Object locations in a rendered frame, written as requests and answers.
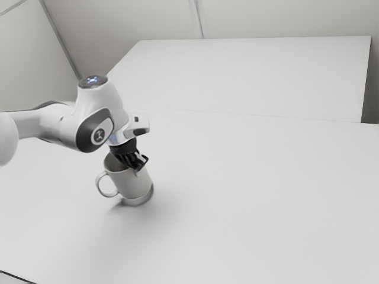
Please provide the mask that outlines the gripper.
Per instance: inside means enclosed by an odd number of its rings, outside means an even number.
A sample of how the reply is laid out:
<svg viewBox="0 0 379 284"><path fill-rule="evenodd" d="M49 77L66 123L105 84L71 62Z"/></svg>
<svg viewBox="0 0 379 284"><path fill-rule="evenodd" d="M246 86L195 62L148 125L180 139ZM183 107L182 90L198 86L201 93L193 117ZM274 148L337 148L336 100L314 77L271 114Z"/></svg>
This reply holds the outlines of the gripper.
<svg viewBox="0 0 379 284"><path fill-rule="evenodd" d="M123 144L110 146L110 152L122 164L134 169L134 175L139 177L139 171L144 168L149 158L137 149L137 139L132 138Z"/></svg>

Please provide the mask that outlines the grey metal mug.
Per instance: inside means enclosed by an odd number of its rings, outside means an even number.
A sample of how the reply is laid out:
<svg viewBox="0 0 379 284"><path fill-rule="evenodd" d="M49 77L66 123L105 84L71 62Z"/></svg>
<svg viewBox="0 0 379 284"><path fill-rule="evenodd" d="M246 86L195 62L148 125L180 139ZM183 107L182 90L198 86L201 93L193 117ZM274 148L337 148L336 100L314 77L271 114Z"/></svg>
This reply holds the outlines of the grey metal mug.
<svg viewBox="0 0 379 284"><path fill-rule="evenodd" d="M103 197L121 195L121 204L133 207L145 204L152 197L153 182L145 166L137 177L134 169L120 163L111 153L106 155L103 165L104 170L95 179L95 186ZM112 192L101 189L99 184L104 176L108 176L113 182L115 189Z"/></svg>

